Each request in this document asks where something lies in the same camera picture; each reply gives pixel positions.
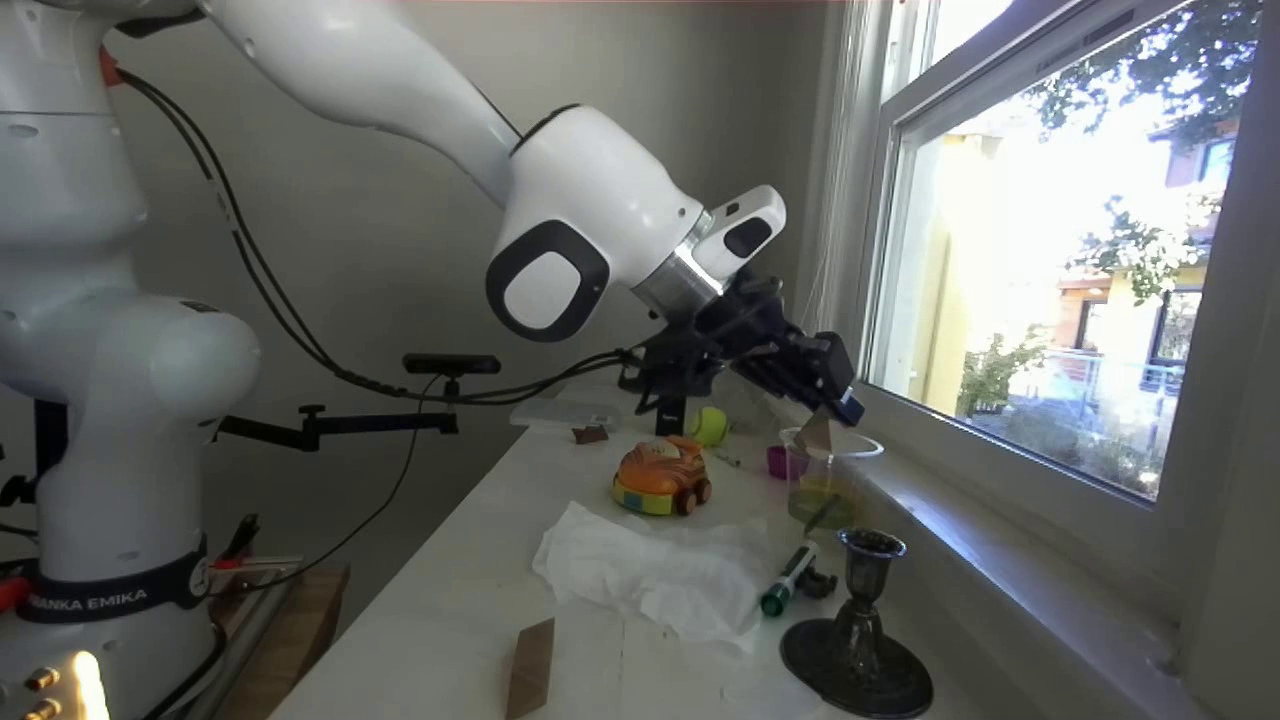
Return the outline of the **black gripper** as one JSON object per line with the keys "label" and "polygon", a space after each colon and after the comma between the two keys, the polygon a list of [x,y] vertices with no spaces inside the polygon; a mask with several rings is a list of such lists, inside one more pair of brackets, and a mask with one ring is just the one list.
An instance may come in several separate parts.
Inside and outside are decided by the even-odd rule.
{"label": "black gripper", "polygon": [[639,409],[709,394],[721,367],[772,394],[826,410],[841,427],[863,418],[844,341],[794,328],[783,316],[774,278],[745,275],[697,316],[655,331],[639,354]]}

